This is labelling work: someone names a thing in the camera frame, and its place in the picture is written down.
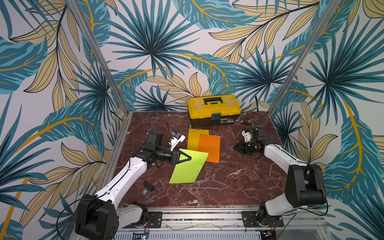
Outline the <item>green paper sheet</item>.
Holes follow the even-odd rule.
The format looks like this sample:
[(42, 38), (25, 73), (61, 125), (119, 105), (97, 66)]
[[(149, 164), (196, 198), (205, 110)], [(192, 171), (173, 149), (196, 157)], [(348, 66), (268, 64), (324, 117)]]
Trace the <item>green paper sheet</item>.
[(190, 155), (192, 157), (192, 160), (189, 162), (176, 164), (169, 183), (170, 184), (194, 183), (197, 180), (197, 177), (199, 176), (206, 162), (208, 153), (185, 150), (185, 149), (180, 149), (180, 150)]

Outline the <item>yellow paper sheet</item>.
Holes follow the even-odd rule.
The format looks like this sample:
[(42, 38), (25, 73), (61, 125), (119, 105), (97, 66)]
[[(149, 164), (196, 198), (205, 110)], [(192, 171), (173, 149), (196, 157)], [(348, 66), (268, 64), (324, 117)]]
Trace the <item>yellow paper sheet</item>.
[(200, 135), (208, 135), (209, 130), (189, 129), (187, 149), (198, 150)]

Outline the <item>orange paper sheet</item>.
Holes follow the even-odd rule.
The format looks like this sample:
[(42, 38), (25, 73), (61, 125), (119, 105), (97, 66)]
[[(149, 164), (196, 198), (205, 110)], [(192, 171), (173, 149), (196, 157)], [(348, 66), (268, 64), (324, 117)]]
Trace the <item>orange paper sheet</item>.
[(208, 153), (206, 162), (219, 163), (221, 150), (221, 137), (200, 134), (198, 152)]

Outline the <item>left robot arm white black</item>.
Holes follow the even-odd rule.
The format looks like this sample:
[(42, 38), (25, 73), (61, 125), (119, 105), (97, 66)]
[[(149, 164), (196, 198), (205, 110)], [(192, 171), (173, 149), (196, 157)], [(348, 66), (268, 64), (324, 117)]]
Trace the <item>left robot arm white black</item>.
[(133, 203), (119, 208), (124, 195), (156, 161), (168, 161), (178, 165), (192, 158), (185, 151), (176, 150), (178, 143), (185, 140), (181, 133), (172, 133), (170, 148), (162, 147), (163, 133), (150, 131), (146, 141), (132, 152), (124, 168), (93, 196), (86, 195), (79, 202), (75, 232), (88, 240), (112, 240), (119, 229), (128, 225), (148, 228), (148, 208)]

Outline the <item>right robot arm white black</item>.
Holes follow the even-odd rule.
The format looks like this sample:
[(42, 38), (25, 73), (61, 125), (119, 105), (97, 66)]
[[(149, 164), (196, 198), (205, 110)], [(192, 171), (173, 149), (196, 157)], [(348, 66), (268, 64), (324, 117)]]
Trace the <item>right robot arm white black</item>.
[(243, 138), (234, 146), (242, 154), (260, 153), (272, 160), (286, 174), (285, 191), (272, 200), (261, 203), (256, 222), (265, 227), (279, 225), (282, 216), (297, 209), (328, 205), (323, 172), (320, 166), (306, 163), (282, 146), (270, 141), (265, 129), (242, 131)]

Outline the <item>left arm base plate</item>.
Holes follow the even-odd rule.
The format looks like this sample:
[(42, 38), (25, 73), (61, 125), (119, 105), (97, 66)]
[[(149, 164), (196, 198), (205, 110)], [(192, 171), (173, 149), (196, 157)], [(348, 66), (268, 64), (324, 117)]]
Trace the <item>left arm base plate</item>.
[(160, 229), (162, 225), (162, 212), (145, 212), (137, 223), (124, 226), (123, 229)]

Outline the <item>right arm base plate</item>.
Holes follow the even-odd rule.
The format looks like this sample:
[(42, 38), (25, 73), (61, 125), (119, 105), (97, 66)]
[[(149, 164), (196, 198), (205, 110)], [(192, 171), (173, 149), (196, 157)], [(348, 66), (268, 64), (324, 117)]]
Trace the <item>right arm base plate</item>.
[(284, 226), (282, 216), (270, 216), (263, 211), (243, 211), (241, 214), (245, 228), (280, 228)]

